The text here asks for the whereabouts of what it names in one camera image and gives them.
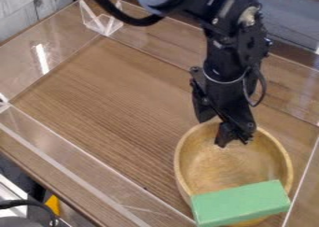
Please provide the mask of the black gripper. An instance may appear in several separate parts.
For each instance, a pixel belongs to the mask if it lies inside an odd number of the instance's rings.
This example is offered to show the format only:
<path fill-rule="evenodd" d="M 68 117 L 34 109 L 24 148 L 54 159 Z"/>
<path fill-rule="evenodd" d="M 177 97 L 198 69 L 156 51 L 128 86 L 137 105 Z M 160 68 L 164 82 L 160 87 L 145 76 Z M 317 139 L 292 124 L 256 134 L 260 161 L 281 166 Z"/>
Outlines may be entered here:
<path fill-rule="evenodd" d="M 220 148 L 238 140 L 248 144 L 256 131 L 250 107 L 264 99 L 266 82 L 260 66 L 249 66 L 232 81 L 213 80 L 201 67 L 189 69 L 192 104 L 198 122 L 218 117 L 214 144 Z"/>

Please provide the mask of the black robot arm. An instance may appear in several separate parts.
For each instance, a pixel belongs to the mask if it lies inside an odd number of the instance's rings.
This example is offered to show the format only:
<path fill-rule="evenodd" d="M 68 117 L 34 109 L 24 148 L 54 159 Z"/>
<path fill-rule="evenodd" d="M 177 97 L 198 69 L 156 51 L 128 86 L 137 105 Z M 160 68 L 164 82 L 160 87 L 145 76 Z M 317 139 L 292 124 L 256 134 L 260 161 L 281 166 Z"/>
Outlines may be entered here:
<path fill-rule="evenodd" d="M 250 108 L 256 89 L 266 88 L 260 65 L 272 42 L 261 17 L 258 0 L 138 0 L 152 14 L 172 13 L 200 25 L 206 52 L 201 66 L 189 69 L 197 120 L 220 118 L 214 144 L 246 143 L 256 131 Z"/>

